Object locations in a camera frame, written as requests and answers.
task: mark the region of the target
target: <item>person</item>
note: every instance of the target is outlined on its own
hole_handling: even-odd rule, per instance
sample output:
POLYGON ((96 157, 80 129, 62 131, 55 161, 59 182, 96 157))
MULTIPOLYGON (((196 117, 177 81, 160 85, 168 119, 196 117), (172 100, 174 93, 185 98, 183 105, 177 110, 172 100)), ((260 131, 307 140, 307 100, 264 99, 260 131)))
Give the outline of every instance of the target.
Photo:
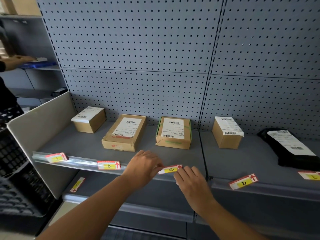
MULTIPOLYGON (((36 239, 101 239, 126 198, 147 185, 163 168, 164 165, 156 154, 139 151, 121 176, 62 216, 36 239)), ((191 208, 210 225, 221 240, 266 239, 214 199, 205 178, 196 167, 185 166, 174 173, 174 178, 191 208)))
MULTIPOLYGON (((0 72, 11 71, 24 63, 34 60, 30 56, 13 56, 0 59, 0 72)), ((6 87, 0 77, 0 129, 6 127, 6 123, 23 114, 23 110, 17 104, 17 98, 6 87)))

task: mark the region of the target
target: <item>white divider board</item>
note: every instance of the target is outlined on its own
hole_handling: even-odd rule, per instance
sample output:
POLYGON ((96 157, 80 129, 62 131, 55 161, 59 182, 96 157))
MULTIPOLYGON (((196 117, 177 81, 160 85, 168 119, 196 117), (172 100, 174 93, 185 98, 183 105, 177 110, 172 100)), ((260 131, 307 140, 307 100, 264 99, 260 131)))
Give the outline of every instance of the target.
POLYGON ((66 92, 7 124, 9 131, 55 198, 61 196, 78 170, 36 163, 32 159, 32 152, 61 132, 75 115, 70 93, 66 92))

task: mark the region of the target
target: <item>forearm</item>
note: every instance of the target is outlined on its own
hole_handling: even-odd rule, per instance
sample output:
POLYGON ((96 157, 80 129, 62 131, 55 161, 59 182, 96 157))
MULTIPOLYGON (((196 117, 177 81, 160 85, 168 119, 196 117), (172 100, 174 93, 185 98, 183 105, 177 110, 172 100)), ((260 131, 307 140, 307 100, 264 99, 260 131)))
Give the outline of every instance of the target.
POLYGON ((267 239, 230 214, 218 202, 212 202, 203 217, 221 240, 267 239))
POLYGON ((133 190, 127 179, 119 176, 65 214, 37 239, 100 239, 131 193, 133 190))

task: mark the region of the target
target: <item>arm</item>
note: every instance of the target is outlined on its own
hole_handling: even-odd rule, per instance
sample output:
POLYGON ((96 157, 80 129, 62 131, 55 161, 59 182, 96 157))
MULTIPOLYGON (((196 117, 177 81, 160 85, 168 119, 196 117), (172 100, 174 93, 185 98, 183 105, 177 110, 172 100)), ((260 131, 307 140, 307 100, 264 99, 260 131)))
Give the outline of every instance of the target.
POLYGON ((179 169, 174 173, 174 178, 192 209, 221 240, 267 239, 230 214, 214 199, 205 178, 196 167, 179 169))
POLYGON ((13 56, 6 59, 0 59, 0 62, 2 61, 5 64, 5 69, 3 69, 2 72, 14 70, 22 64, 33 60, 35 60, 35 58, 30 56, 13 56))
POLYGON ((100 239, 127 197, 147 185, 162 168, 157 155, 139 151, 121 176, 57 220, 37 240, 100 239))

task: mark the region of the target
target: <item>person in black shirt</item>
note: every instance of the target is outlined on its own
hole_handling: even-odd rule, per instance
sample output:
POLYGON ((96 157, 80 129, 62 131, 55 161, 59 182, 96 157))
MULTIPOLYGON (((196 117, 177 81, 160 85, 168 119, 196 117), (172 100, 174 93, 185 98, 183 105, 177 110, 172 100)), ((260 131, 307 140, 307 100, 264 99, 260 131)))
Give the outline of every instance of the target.
MULTIPOLYGON (((0 59, 0 72, 11 71, 20 65, 34 60, 30 56, 13 56, 7 59, 0 59)), ((23 114, 22 109, 17 104, 17 98, 6 87, 5 82, 0 77, 0 129, 10 120, 23 114)))

